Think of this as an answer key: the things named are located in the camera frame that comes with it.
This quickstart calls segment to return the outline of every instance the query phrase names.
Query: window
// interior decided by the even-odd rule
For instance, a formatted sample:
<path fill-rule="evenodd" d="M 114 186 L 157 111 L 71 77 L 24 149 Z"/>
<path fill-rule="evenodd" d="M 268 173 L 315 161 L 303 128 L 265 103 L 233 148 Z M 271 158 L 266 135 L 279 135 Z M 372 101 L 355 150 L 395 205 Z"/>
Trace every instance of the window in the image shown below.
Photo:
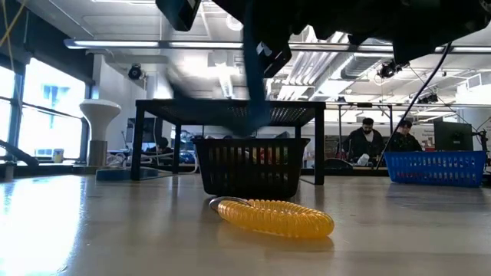
<path fill-rule="evenodd" d="M 0 100 L 0 140 L 5 142 L 8 139 L 8 128 L 10 126 L 10 103 L 5 100 Z M 5 149 L 0 148 L 0 156 L 6 154 Z"/>
<path fill-rule="evenodd" d="M 24 108 L 18 147 L 36 157 L 50 156 L 53 149 L 64 149 L 65 158 L 78 158 L 81 132 L 82 122 L 77 118 Z"/>
<path fill-rule="evenodd" d="M 22 101 L 52 111 L 24 105 L 19 149 L 36 157 L 49 157 L 53 149 L 63 149 L 65 158 L 79 158 L 82 112 L 78 105 L 84 98 L 83 81 L 32 58 L 25 68 Z"/>
<path fill-rule="evenodd" d="M 15 85 L 15 73 L 0 67 L 0 96 L 12 98 Z"/>
<path fill-rule="evenodd" d="M 85 83 L 35 58 L 25 69 L 23 101 L 76 117 L 85 97 Z"/>

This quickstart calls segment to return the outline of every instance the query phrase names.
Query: plastic basket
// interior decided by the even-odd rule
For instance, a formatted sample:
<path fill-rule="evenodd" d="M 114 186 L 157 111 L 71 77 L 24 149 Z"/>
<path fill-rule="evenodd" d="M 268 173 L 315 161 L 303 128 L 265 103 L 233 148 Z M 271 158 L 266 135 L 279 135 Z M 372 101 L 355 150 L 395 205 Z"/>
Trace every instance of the plastic basket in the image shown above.
<path fill-rule="evenodd" d="M 206 193 L 244 199 L 287 199 L 297 192 L 309 139 L 193 142 Z"/>
<path fill-rule="evenodd" d="M 385 153 L 390 180 L 442 186 L 479 187 L 486 152 Z"/>

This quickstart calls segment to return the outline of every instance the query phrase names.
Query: blue basket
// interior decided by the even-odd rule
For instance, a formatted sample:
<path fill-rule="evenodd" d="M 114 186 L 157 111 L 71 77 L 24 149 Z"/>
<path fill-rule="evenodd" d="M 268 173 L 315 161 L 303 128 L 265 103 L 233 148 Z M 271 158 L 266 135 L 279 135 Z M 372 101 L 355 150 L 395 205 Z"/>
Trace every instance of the blue basket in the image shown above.
<path fill-rule="evenodd" d="M 444 186 L 479 187 L 484 151 L 385 153 L 390 180 Z"/>

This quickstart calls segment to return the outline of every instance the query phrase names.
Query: computer monitor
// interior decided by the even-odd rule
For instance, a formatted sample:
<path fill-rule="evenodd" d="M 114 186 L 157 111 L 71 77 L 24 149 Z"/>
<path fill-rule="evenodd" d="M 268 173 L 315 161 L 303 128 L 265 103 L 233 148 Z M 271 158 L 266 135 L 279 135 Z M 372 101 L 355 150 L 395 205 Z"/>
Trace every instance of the computer monitor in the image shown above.
<path fill-rule="evenodd" d="M 133 142 L 134 126 L 136 119 L 128 118 L 127 128 L 126 128 L 126 142 Z M 156 137 L 162 136 L 162 119 L 157 118 L 157 124 L 155 118 L 145 118 L 143 119 L 143 143 L 155 143 L 154 135 Z"/>
<path fill-rule="evenodd" d="M 435 150 L 474 150 L 473 128 L 468 123 L 434 122 Z"/>

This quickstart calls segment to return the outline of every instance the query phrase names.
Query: wooden table surface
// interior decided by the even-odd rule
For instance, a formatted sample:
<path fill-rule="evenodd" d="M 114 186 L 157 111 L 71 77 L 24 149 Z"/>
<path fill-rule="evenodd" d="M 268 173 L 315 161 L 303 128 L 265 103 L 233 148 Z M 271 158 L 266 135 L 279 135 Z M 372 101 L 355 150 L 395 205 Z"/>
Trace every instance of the wooden table surface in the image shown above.
<path fill-rule="evenodd" d="M 487 276 L 490 196 L 326 177 L 301 183 L 293 201 L 326 211 L 336 228 L 301 241 L 224 222 L 199 176 L 18 179 L 0 184 L 0 275 Z"/>

